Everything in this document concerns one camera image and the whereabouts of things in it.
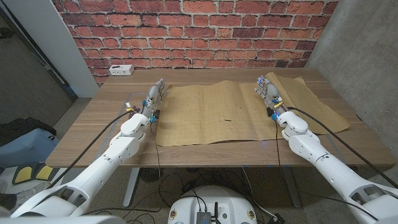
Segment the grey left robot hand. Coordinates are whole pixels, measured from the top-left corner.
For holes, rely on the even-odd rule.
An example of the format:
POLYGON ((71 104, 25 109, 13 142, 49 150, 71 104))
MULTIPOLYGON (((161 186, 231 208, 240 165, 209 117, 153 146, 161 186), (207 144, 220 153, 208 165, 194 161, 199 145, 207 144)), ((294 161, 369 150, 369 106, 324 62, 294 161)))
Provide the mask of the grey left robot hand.
POLYGON ((166 89, 165 81, 161 78, 148 91, 141 113, 148 118, 153 116, 159 118, 162 102, 168 93, 169 90, 166 89))

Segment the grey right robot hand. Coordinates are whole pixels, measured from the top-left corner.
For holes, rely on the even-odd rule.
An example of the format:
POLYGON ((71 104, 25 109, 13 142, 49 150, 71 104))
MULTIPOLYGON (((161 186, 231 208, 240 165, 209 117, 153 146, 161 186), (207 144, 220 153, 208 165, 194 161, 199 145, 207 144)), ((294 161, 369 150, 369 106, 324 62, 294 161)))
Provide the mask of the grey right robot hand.
POLYGON ((288 109, 283 103, 283 99, 271 81, 264 76, 257 79, 258 87, 255 88, 255 92, 264 100, 266 106, 267 116, 271 117, 274 121, 277 121, 279 116, 288 109))

